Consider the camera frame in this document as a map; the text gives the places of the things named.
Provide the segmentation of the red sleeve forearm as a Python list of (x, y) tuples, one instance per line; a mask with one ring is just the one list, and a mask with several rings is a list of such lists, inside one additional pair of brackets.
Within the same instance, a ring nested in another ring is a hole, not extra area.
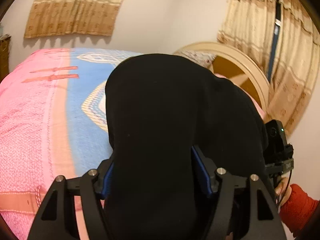
[(298, 237), (316, 211), (319, 201), (309, 197), (297, 184), (292, 184), (290, 187), (291, 194), (281, 206), (279, 215), (293, 237)]

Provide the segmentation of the person's right hand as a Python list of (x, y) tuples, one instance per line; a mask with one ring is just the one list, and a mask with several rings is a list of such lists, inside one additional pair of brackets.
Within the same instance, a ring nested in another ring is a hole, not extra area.
[(283, 177), (275, 188), (276, 196), (279, 197), (279, 206), (283, 206), (291, 196), (292, 188), (290, 186), (289, 177)]

